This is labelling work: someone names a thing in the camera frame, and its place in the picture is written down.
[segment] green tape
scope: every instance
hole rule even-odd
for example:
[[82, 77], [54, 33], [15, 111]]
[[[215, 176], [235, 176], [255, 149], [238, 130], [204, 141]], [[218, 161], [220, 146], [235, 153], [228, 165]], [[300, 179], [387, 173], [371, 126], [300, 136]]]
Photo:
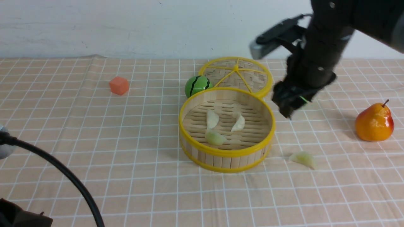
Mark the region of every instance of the green tape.
[[303, 101], [305, 101], [306, 103], [310, 103], [309, 101], [307, 101], [305, 98], [303, 98], [302, 96], [300, 96], [301, 99], [303, 99]]

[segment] pear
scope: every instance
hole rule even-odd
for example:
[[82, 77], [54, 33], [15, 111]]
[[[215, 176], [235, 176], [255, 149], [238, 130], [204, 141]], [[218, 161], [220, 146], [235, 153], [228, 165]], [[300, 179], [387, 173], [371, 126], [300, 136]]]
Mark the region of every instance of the pear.
[[375, 103], [362, 111], [355, 120], [356, 134], [361, 140], [378, 142], [388, 139], [394, 131], [394, 121], [386, 103]]

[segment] orange cube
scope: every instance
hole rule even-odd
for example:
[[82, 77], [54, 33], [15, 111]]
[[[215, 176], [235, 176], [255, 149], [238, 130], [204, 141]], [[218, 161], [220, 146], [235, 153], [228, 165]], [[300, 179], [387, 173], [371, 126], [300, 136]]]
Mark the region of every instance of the orange cube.
[[129, 90], [129, 82], [127, 79], [116, 76], [109, 82], [111, 92], [117, 95], [123, 95]]

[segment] pear stem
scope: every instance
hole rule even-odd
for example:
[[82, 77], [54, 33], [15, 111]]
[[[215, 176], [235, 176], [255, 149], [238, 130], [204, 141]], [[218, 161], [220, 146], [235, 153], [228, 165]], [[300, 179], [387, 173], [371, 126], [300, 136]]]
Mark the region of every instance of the pear stem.
[[384, 106], [386, 105], [386, 103], [388, 103], [390, 100], [386, 100], [384, 103], [383, 103], [383, 105], [382, 105], [382, 107], [384, 108]]

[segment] fake fruit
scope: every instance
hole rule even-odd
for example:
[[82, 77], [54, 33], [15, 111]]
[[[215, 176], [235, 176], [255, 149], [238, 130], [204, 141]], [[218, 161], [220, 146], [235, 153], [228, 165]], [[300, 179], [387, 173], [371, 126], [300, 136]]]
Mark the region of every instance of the fake fruit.
[[362, 111], [355, 120], [356, 134], [361, 140], [377, 142], [388, 139], [394, 131], [391, 111], [386, 103], [375, 103]]
[[231, 131], [236, 132], [236, 131], [242, 130], [244, 128], [245, 122], [246, 121], [245, 121], [244, 117], [239, 112], [238, 115], [237, 115], [236, 123], [231, 128]]
[[292, 154], [289, 157], [289, 161], [305, 165], [314, 170], [317, 169], [317, 164], [316, 164], [316, 161], [314, 160], [313, 156], [304, 151]]
[[215, 131], [212, 131], [211, 129], [206, 130], [205, 139], [209, 144], [212, 145], [222, 145], [224, 142], [227, 141], [226, 137]]
[[219, 115], [213, 112], [213, 110], [208, 109], [206, 112], [206, 125], [208, 129], [216, 127], [217, 123], [219, 123]]
[[206, 76], [193, 76], [185, 84], [185, 95], [187, 96], [187, 98], [189, 98], [200, 91], [212, 87], [213, 84]]

